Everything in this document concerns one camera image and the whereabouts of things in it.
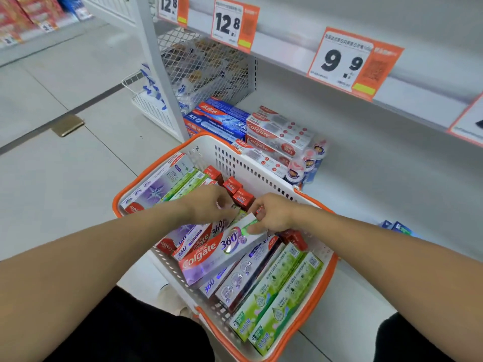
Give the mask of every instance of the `person's left hand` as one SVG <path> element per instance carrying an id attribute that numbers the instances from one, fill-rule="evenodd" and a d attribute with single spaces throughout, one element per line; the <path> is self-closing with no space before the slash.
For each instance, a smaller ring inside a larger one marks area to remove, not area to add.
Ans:
<path id="1" fill-rule="evenodd" d="M 233 201 L 225 188 L 219 185 L 201 185 L 177 201 L 187 210 L 187 223 L 205 224 L 226 219 L 233 221 L 238 208 L 231 208 Z"/>

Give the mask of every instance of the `hand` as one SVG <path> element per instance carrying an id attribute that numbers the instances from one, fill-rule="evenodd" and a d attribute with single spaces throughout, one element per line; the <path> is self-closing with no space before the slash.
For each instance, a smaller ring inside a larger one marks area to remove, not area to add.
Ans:
<path id="1" fill-rule="evenodd" d="M 247 230 L 250 234 L 260 234 L 263 231 L 284 231 L 296 228 L 295 212 L 300 204 L 292 202 L 283 195 L 268 193 L 258 197 L 248 210 L 248 213 L 257 215 L 258 223 L 251 225 Z"/>
<path id="2" fill-rule="evenodd" d="M 238 213 L 231 208 L 233 201 L 225 188 L 218 185 L 201 185 L 176 200 L 186 210 L 186 223 L 205 224 L 226 219 L 229 223 Z"/>

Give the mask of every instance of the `small red box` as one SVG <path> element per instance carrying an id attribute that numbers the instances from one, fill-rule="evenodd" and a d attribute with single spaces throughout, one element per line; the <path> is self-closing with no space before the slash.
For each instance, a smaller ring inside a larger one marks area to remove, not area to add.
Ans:
<path id="1" fill-rule="evenodd" d="M 223 183 L 223 186 L 226 188 L 231 197 L 238 192 L 238 189 L 243 188 L 242 184 L 232 176 L 230 176 L 226 182 Z"/>
<path id="2" fill-rule="evenodd" d="M 221 172 L 216 170 L 213 166 L 207 167 L 203 173 L 208 175 L 212 180 L 216 180 L 219 185 L 223 185 L 223 176 L 221 175 Z"/>
<path id="3" fill-rule="evenodd" d="M 288 229 L 279 234 L 281 239 L 285 244 L 288 242 L 293 243 L 300 251 L 305 251 L 309 248 L 305 240 L 303 239 L 302 233 L 297 230 Z"/>
<path id="4" fill-rule="evenodd" d="M 237 193 L 233 195 L 233 201 L 237 206 L 239 206 L 242 210 L 247 212 L 250 209 L 255 197 L 253 194 L 248 193 L 245 189 L 240 188 L 238 189 Z"/>

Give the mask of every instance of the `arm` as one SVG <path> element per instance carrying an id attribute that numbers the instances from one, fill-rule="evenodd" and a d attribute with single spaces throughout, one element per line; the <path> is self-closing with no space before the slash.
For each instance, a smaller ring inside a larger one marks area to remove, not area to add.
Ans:
<path id="1" fill-rule="evenodd" d="M 388 231 L 277 194 L 252 233 L 295 228 L 333 249 L 371 283 L 419 332 L 456 361 L 483 356 L 483 263 L 421 239 Z"/>
<path id="2" fill-rule="evenodd" d="M 232 203 L 224 188 L 205 185 L 0 262 L 1 359 L 46 358 L 162 237 L 183 224 L 233 219 Z"/>

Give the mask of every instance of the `green toothpaste box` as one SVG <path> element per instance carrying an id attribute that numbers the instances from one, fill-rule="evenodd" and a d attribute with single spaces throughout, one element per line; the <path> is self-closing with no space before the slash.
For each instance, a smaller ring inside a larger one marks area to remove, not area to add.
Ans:
<path id="1" fill-rule="evenodd" d="M 184 185 L 189 182 L 189 180 L 194 177 L 199 170 L 196 169 L 195 167 L 192 168 L 188 173 L 181 178 L 179 182 L 177 182 L 174 187 L 171 188 L 169 192 L 166 193 L 166 195 L 160 200 L 160 202 L 166 202 L 169 201 L 178 191 L 184 187 Z"/>
<path id="2" fill-rule="evenodd" d="M 322 266 L 323 263 L 315 255 L 311 252 L 307 253 L 284 284 L 269 310 L 262 316 L 249 338 L 251 344 L 262 356 L 267 354 L 286 323 L 295 313 Z"/>
<path id="3" fill-rule="evenodd" d="M 190 191 L 198 187 L 206 178 L 208 178 L 208 175 L 202 171 L 198 171 L 181 189 L 178 190 L 176 194 L 171 197 L 171 200 L 174 201 L 188 194 Z"/>
<path id="4" fill-rule="evenodd" d="M 302 256 L 303 253 L 293 243 L 288 243 L 233 315 L 230 326 L 242 341 L 248 339 Z"/>

